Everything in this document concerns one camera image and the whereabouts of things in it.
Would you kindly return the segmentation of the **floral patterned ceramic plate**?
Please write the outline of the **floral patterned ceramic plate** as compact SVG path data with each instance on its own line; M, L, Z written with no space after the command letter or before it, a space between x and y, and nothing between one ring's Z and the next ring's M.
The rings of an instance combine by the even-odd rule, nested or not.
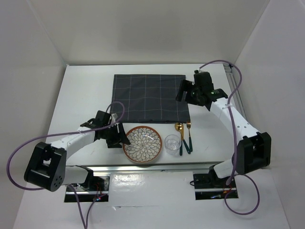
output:
M137 126L127 134L130 144L123 144L126 157L135 163L146 164L154 161L162 150L162 138L159 133L148 126Z

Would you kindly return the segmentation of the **dark checked cloth placemat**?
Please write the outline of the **dark checked cloth placemat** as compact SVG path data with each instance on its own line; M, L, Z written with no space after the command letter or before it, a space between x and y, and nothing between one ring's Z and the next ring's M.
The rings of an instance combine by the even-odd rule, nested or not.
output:
M176 101L185 75L116 74L112 101L125 107L123 123L186 123L190 120L188 104Z

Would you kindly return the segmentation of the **gold spoon green handle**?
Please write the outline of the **gold spoon green handle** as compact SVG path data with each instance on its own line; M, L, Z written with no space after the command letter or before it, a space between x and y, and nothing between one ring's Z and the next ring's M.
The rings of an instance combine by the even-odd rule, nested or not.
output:
M179 132L178 123L175 123L175 129L176 129L176 131L178 131L178 132ZM185 139L184 139L184 141L183 141L183 145L184 145L184 147L185 147L185 149L186 149L187 153L188 153L188 154L190 154L191 152L190 152L190 149L189 149L189 147L188 147L188 145L187 145L187 143L186 143Z

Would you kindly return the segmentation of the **clear drinking glass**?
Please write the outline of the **clear drinking glass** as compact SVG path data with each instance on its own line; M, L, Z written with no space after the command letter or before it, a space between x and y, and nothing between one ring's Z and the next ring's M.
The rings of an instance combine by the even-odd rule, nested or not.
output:
M166 153L169 155L176 155L181 146L180 138L177 135L168 135L164 140L164 147Z

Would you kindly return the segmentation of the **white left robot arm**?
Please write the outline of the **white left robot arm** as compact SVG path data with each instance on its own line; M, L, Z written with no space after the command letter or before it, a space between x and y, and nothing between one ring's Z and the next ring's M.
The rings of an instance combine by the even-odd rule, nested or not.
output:
M130 144L123 125L116 123L114 114L98 111L96 116L80 125L73 135L52 143L38 143L31 155L24 180L54 192L60 186L77 184L83 190L91 189L97 178L85 166L66 164L67 159L87 145L104 139L108 148Z

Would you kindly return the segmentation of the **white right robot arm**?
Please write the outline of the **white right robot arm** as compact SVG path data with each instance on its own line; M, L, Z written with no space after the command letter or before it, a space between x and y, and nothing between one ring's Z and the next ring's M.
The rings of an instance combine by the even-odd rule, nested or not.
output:
M271 161L271 136L260 133L237 111L222 89L215 89L209 72L195 71L194 81L182 80L176 96L188 104L204 106L224 124L234 138L231 159L211 166L208 182L219 187L229 184L234 175L245 175L267 167Z

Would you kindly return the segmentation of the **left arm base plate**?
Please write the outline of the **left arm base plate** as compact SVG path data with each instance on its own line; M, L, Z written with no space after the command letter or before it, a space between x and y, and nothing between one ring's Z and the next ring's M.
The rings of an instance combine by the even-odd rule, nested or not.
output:
M108 202L110 173L93 171L89 179L85 175L65 175L64 184L71 184L80 202Z

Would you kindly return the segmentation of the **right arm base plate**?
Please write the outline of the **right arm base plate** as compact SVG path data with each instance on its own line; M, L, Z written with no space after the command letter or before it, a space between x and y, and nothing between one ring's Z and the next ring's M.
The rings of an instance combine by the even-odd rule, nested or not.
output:
M194 187L196 200L239 198L236 182L233 180L230 185L226 185L226 178L212 181L208 174L193 174L193 180L189 182Z

